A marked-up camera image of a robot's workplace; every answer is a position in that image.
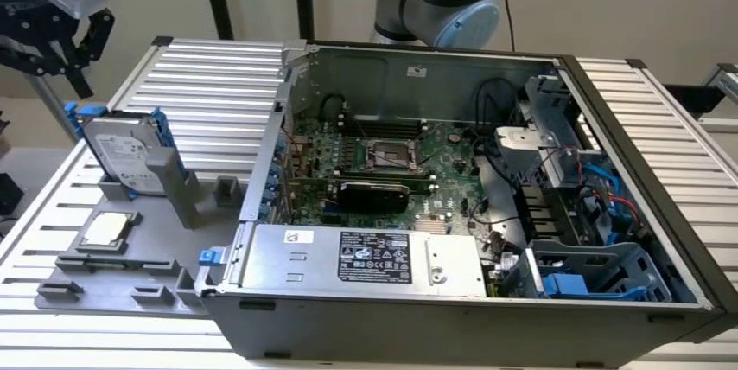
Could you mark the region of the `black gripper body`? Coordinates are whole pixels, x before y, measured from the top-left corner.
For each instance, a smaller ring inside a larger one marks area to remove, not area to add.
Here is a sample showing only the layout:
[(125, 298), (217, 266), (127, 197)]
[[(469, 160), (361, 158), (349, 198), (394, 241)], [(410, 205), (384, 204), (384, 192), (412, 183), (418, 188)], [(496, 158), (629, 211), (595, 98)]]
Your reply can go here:
[(2, 0), (2, 35), (37, 50), (58, 43), (65, 50), (90, 49), (89, 37), (75, 43), (81, 20), (47, 0)]

